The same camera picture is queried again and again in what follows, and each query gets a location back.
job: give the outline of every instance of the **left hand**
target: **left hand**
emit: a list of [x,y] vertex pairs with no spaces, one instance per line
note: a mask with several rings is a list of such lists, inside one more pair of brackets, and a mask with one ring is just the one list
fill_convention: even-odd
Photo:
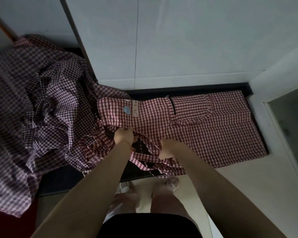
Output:
[[114,135],[115,144],[118,144],[121,141],[125,141],[131,146],[133,143],[137,142],[137,140],[138,137],[133,136],[133,127],[129,127],[128,129],[119,128]]

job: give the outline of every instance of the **forearm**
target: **forearm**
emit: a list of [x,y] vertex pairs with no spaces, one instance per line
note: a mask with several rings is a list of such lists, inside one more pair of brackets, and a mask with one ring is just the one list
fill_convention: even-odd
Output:
[[224,237],[284,237],[242,192],[189,147],[180,145],[175,153]]
[[118,143],[57,204],[33,238],[95,238],[111,205],[129,156],[129,144],[124,141]]

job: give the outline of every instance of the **beige floor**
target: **beige floor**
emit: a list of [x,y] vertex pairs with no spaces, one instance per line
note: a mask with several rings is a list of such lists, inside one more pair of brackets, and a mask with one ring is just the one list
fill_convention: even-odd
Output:
[[[202,236],[204,238],[213,238],[207,212],[204,209],[191,180],[187,175],[178,176],[178,178],[180,179],[180,187],[175,191],[175,196],[183,203],[187,212],[198,224]],[[150,212],[151,194],[153,188],[155,185],[164,182],[165,179],[154,177],[133,181],[135,189],[141,197],[141,204],[137,212]],[[45,196],[39,199],[37,226],[42,223],[45,217],[64,196],[65,194],[59,194],[54,196]]]

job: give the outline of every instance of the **gingham fabric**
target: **gingham fabric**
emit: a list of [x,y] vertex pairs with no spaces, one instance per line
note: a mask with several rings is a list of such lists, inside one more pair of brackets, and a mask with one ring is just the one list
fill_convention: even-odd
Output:
[[[161,138],[187,144],[214,168],[267,155],[240,91],[149,101],[103,98],[98,101],[98,110],[96,142],[87,152],[91,162],[100,162],[114,146],[112,133],[105,130],[129,126],[134,127],[151,153],[131,153],[130,160],[143,170],[158,169],[167,175],[185,174],[177,161],[159,160]],[[146,162],[155,164],[148,167]]]
[[98,85],[83,58],[38,36],[0,52],[1,212],[21,216],[44,173],[95,166],[79,141],[93,131],[103,97],[129,98]]

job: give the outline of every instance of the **red plaid dress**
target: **red plaid dress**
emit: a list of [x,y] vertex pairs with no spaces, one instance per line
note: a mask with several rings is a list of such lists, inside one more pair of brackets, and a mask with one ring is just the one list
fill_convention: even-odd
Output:
[[[87,154],[90,162],[100,162],[114,147],[113,134],[109,131],[129,126],[134,127],[151,153],[131,153],[130,160],[143,170],[185,174],[177,161],[159,160],[161,138],[187,144],[214,168],[267,155],[240,91],[148,101],[102,98],[98,101],[98,110],[96,142]],[[155,165],[149,168],[146,162]]]

